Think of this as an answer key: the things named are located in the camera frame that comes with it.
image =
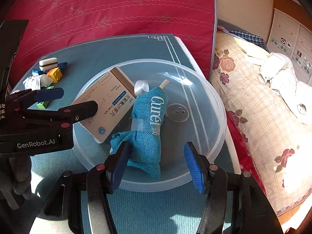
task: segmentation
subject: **screw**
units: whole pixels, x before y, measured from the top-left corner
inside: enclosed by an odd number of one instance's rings
[[[105,165],[103,165],[102,163],[100,163],[100,164],[98,164],[98,165],[96,166],[96,169],[97,169],[98,171],[102,171],[102,170],[105,169]]]
[[[218,170],[218,166],[216,166],[215,164],[212,164],[209,166],[209,169],[212,171],[216,171],[216,170]]]
[[[71,175],[71,172],[70,171],[64,171],[63,172],[63,176],[64,177],[69,177]]]
[[[247,172],[247,171],[244,171],[243,172],[243,175],[246,177],[246,178],[249,178],[251,176],[250,172]]]

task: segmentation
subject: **blue fabric bag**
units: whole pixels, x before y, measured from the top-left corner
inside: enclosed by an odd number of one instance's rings
[[[111,154],[116,153],[123,141],[129,142],[132,150],[127,166],[140,168],[154,179],[160,178],[160,126],[167,105],[168,96],[160,87],[137,96],[131,114],[131,130],[114,134],[110,141]]]

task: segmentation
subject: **plastic lid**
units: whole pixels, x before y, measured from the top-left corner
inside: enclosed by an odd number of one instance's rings
[[[114,66],[98,73],[80,90],[79,97],[96,80]],[[216,90],[195,71],[180,64],[157,59],[132,60],[118,64],[135,83],[149,82],[149,88],[158,87],[165,79],[170,80],[164,90],[169,97],[161,126],[161,177],[153,180],[147,173],[126,167],[120,188],[130,191],[162,191],[191,181],[183,149],[193,142],[199,154],[213,162],[225,139],[226,113]],[[114,133],[131,128],[131,110],[123,117],[106,141],[98,144],[79,123],[74,124],[74,150],[82,164],[90,170],[104,163],[109,155],[110,140]]]

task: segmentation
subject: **wall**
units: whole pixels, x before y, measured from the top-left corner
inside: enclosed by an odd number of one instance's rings
[[[273,0],[218,0],[218,19],[227,21],[267,40]]]

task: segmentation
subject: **plaid fabric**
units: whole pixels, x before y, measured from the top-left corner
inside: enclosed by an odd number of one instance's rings
[[[243,38],[244,40],[247,40],[250,43],[253,43],[261,48],[263,48],[265,51],[269,52],[268,48],[266,47],[266,43],[264,41],[263,38],[251,34],[249,32],[245,32],[245,31],[229,31],[232,34],[235,34],[238,37]]]
[[[231,36],[217,33],[215,54],[210,83],[241,132],[266,195],[280,215],[312,192],[312,125],[302,124],[268,84],[260,83],[260,66],[246,62],[245,52]],[[246,157],[240,161],[242,171],[250,171]]]

